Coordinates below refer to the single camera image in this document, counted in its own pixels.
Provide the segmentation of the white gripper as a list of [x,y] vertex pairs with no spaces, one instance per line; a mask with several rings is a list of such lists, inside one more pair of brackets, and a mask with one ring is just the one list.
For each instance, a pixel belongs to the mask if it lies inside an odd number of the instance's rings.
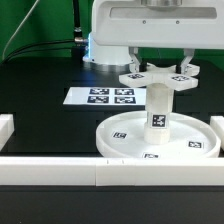
[[224,0],[181,0],[153,7],[145,0],[95,0],[92,37],[100,45],[129,46],[131,72],[139,72],[137,47],[182,48],[186,73],[194,49],[224,49]]

